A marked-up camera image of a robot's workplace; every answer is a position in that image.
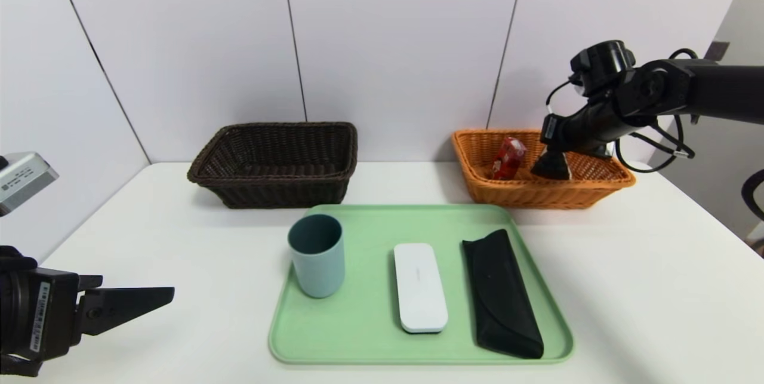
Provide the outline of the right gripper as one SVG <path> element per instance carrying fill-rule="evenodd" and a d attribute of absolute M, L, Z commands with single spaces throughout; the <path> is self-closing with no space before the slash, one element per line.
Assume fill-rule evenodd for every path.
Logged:
<path fill-rule="evenodd" d="M 571 180 L 566 152 L 605 153 L 621 137 L 621 114 L 612 100 L 587 103 L 572 115 L 549 113 L 540 141 L 546 145 L 531 173 L 549 180 Z"/>

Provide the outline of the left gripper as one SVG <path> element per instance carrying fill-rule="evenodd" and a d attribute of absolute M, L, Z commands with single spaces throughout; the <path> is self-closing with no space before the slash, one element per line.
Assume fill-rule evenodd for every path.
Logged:
<path fill-rule="evenodd" d="M 122 326 L 169 305 L 175 295 L 172 287 L 102 285 L 102 275 L 78 277 L 52 269 L 3 274 L 2 354 L 39 362 L 62 357 L 83 335 L 98 336 Z"/>

